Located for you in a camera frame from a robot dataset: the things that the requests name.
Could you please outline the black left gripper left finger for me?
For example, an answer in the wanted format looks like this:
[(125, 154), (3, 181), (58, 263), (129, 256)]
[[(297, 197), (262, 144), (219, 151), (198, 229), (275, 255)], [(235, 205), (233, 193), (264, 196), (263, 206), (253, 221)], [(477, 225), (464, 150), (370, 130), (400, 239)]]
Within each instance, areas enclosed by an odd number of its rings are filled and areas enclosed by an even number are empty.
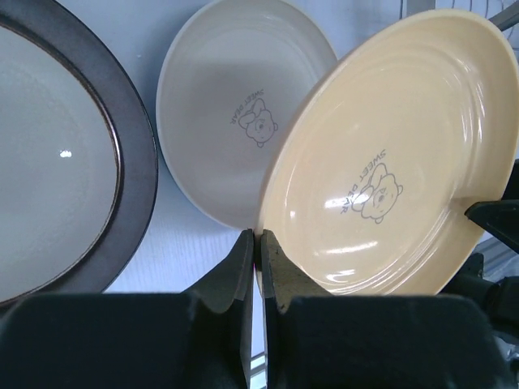
[(1, 325), (4, 388), (246, 388), (254, 237), (182, 293), (40, 294)]

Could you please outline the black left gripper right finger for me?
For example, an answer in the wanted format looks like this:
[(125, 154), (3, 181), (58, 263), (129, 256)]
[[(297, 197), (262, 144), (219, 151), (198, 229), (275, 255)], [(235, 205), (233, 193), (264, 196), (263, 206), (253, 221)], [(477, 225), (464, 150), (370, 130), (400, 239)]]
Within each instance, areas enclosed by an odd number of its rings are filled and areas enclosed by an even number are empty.
[(334, 296), (275, 234), (259, 241), (270, 388), (508, 388), (496, 336), (511, 281), (456, 276), (437, 296)]

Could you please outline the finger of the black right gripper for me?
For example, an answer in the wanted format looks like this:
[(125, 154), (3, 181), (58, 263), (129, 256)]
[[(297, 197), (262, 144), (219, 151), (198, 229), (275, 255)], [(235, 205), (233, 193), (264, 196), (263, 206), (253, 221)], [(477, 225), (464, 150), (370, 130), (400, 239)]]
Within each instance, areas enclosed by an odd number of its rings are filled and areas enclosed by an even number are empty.
[(501, 199), (474, 203), (465, 216), (518, 253), (518, 160)]

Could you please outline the yellow bear plate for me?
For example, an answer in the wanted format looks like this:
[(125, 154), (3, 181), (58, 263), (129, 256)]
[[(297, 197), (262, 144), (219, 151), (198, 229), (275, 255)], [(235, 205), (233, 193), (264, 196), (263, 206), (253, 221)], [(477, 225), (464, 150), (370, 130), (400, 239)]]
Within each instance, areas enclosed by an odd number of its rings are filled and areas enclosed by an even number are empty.
[(264, 179), (255, 235), (336, 295), (438, 293), (483, 235), (518, 145), (518, 65), (470, 11), (399, 20), (307, 96)]

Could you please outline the cream bear plate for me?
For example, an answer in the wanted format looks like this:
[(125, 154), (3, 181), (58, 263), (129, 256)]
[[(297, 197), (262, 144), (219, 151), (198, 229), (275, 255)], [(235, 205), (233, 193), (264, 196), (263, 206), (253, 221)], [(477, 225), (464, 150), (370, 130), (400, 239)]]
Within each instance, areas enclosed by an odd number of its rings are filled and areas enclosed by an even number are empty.
[(337, 56), (314, 21), (284, 1), (214, 1), (183, 25), (156, 98), (165, 163), (205, 215), (255, 223), (267, 167), (295, 111)]

